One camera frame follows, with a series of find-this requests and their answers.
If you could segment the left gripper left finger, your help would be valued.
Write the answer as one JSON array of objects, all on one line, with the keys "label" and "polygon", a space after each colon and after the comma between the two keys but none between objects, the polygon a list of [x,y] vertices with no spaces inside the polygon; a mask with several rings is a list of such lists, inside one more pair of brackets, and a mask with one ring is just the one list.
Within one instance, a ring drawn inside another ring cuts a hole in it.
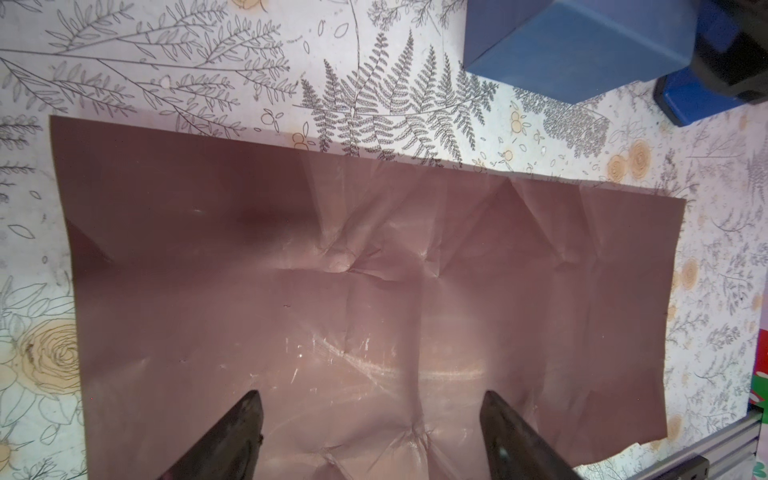
[{"label": "left gripper left finger", "polygon": [[263,422],[260,394],[251,390],[159,479],[252,479],[263,444]]}]

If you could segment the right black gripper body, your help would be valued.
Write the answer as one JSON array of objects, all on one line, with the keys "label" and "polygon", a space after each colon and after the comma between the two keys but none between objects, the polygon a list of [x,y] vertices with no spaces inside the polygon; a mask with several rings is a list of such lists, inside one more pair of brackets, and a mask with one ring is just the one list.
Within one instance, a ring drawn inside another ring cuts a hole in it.
[{"label": "right black gripper body", "polygon": [[750,104],[767,101],[767,3],[700,3],[691,68],[708,89]]}]

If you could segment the blue gift box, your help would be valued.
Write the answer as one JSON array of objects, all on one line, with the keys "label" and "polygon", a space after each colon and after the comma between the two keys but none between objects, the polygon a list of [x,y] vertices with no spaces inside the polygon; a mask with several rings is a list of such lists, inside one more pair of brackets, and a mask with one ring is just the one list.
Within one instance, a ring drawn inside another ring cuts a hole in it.
[{"label": "blue gift box", "polygon": [[699,8],[689,0],[471,0],[463,64],[575,104],[687,67]]}]

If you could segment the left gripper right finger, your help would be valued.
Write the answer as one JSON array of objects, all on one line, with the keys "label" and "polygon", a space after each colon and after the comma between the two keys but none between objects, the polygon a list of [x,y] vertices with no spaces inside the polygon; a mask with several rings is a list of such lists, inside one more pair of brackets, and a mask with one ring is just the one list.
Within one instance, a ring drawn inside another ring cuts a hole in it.
[{"label": "left gripper right finger", "polygon": [[485,392],[479,418],[491,479],[580,479],[497,392]]}]

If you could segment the maroon wrapping paper sheet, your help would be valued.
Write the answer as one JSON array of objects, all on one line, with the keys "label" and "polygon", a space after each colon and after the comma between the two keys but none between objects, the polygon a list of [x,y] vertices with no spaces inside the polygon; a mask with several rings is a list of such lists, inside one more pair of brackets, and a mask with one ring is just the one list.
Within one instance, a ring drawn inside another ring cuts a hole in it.
[{"label": "maroon wrapping paper sheet", "polygon": [[485,479],[496,391],[573,466],[667,434],[685,203],[55,117],[89,475],[246,392],[260,479]]}]

